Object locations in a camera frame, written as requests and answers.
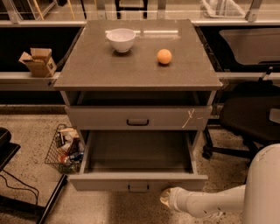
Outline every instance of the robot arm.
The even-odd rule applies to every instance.
[[[279,223],[280,143],[265,147],[255,156],[245,185],[223,192],[189,192],[168,188],[161,201],[170,209],[200,218],[218,212],[243,212],[243,224]]]

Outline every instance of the chair seat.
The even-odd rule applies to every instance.
[[[227,100],[220,112],[220,126],[259,144],[280,143],[280,124],[269,119],[270,110],[280,107],[280,95],[251,94]]]

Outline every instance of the closed drawer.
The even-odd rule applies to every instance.
[[[66,107],[79,130],[203,130],[211,106],[196,107]]]
[[[207,176],[193,171],[187,139],[184,131],[91,131],[80,174],[69,180],[78,191],[201,190]]]

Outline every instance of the black cable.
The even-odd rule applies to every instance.
[[[29,191],[32,192],[35,195],[36,198],[36,206],[38,205],[38,199],[39,199],[39,190],[33,186],[27,185],[26,183],[24,183],[22,180],[20,180],[19,178],[16,178],[14,175],[10,174],[9,172],[2,170],[3,172],[5,172],[6,174],[8,174],[9,176],[11,176],[12,178],[14,178],[15,180],[17,180],[18,182],[20,182],[21,184],[23,184],[24,186],[28,186],[31,189],[35,190],[37,193],[35,193],[33,190],[31,189],[26,189],[26,188],[20,188],[20,187],[12,187],[8,185],[8,181],[7,179],[3,176],[0,175],[0,177],[2,177],[5,180],[6,186],[9,187],[10,189],[14,189],[14,190],[25,190],[25,191]]]

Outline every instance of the cardboard box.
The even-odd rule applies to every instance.
[[[35,77],[53,77],[57,68],[52,58],[52,49],[31,48],[31,55],[23,52],[19,61],[25,64]]]

